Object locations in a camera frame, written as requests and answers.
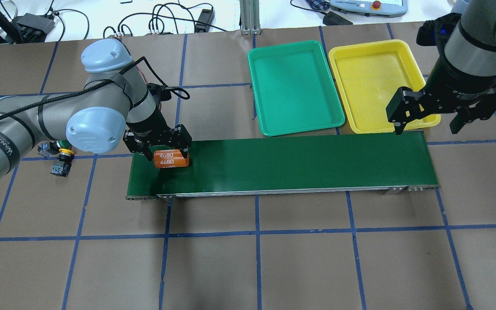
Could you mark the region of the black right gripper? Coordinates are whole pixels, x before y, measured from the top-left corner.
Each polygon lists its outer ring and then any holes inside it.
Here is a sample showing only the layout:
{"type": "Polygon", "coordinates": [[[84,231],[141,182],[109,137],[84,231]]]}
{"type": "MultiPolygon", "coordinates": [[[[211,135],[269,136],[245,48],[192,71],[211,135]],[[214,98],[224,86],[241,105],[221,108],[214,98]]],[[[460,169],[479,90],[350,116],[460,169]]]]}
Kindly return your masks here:
{"type": "Polygon", "coordinates": [[[496,112],[496,75],[472,76],[438,60],[422,91],[399,87],[386,106],[396,135],[402,135],[410,122],[427,117],[427,112],[456,112],[449,124],[453,135],[476,119],[488,120],[496,112]]]}

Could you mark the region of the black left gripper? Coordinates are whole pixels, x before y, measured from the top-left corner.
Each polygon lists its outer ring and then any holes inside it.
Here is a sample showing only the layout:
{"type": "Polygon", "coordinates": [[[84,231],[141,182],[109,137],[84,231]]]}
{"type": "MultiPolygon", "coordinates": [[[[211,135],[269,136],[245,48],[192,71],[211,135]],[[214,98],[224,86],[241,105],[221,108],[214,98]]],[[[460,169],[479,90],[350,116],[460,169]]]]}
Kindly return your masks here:
{"type": "Polygon", "coordinates": [[[140,122],[127,122],[128,129],[124,132],[122,141],[131,153],[144,155],[148,161],[153,161],[153,152],[149,146],[168,146],[179,150],[183,158],[189,156],[192,137],[183,124],[170,127],[160,110],[154,110],[148,118],[140,122]]]}

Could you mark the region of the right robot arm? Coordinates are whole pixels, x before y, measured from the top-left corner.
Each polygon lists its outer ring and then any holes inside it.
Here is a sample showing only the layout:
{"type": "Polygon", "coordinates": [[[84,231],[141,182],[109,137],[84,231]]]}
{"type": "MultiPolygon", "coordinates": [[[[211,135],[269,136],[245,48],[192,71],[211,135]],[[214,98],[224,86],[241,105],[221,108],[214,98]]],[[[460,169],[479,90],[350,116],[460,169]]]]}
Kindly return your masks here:
{"type": "Polygon", "coordinates": [[[427,20],[416,41],[436,47],[439,57],[421,90],[399,87],[387,105],[397,135],[430,115],[455,113],[454,135],[496,116],[496,0],[471,0],[462,13],[427,20]]]}

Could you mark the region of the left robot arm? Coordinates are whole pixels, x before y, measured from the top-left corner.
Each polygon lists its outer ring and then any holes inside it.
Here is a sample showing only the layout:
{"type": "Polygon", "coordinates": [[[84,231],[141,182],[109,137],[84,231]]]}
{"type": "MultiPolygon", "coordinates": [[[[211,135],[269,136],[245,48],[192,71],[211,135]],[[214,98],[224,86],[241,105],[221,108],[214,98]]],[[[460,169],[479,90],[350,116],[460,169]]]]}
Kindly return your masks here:
{"type": "Polygon", "coordinates": [[[123,140],[131,152],[153,160],[151,146],[176,149],[189,159],[192,138],[183,125],[170,127],[160,103],[171,94],[189,99],[180,87],[146,83],[134,60],[116,38],[90,44],[81,54],[89,73],[84,88],[63,96],[0,98],[0,179],[37,144],[67,140],[73,147],[106,154],[123,140]]]}

